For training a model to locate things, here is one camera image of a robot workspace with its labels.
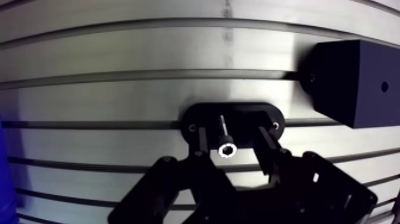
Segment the black plastic part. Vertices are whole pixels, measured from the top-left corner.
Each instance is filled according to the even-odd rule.
[[[352,128],[400,125],[400,49],[367,41],[318,43],[300,66],[316,111]]]
[[[262,102],[243,103],[202,103],[189,107],[183,114],[180,130],[187,143],[193,142],[199,127],[207,128],[208,146],[216,150],[220,145],[222,132],[220,116],[223,115],[229,135],[237,148],[252,148],[251,130],[255,124],[270,127],[270,133],[279,139],[285,129],[285,118],[278,108]],[[275,129],[273,123],[279,124]]]

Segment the hole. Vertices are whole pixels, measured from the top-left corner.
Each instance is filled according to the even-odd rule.
[[[317,183],[319,178],[320,178],[320,175],[318,173],[315,173],[312,181],[314,181],[314,183]]]
[[[273,126],[274,126],[275,130],[278,130],[278,129],[279,129],[279,123],[274,122],[274,123],[273,123]]]
[[[387,82],[383,82],[381,89],[382,89],[382,92],[387,92],[389,89],[389,84]]]
[[[222,153],[225,155],[231,155],[233,153],[233,148],[230,146],[227,146],[222,150]]]

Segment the mounting hole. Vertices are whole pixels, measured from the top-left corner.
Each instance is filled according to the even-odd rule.
[[[189,125],[189,131],[190,132],[196,132],[196,130],[197,130],[197,126],[195,124]]]
[[[272,125],[274,126],[275,130],[279,129],[279,123],[278,122],[274,122]]]
[[[233,148],[230,146],[227,146],[225,148],[222,149],[222,153],[225,155],[230,155],[233,153]]]
[[[387,92],[389,89],[389,84],[387,82],[383,82],[380,88],[382,92]]]

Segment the silver ring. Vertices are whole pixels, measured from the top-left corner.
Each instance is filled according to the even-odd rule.
[[[232,149],[232,153],[230,153],[229,155],[227,155],[227,154],[225,154],[224,153],[224,149],[226,148],[226,147],[230,147],[231,149]],[[222,157],[222,158],[230,158],[230,157],[233,157],[235,154],[236,154],[236,152],[238,151],[238,148],[236,147],[236,145],[235,144],[233,144],[233,143],[225,143],[225,144],[222,144],[219,148],[218,148],[218,154]]]

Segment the screw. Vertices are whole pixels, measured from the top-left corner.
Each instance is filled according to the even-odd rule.
[[[195,124],[189,125],[189,131],[190,132],[196,132],[196,130],[197,130],[197,126]]]
[[[220,115],[220,125],[222,129],[222,137],[220,138],[220,147],[218,148],[218,154],[222,158],[230,158],[236,154],[238,148],[233,143],[233,138],[228,134],[228,130],[226,128],[225,118],[223,115]]]
[[[279,129],[279,123],[278,122],[274,122],[272,125],[274,126],[275,130]]]

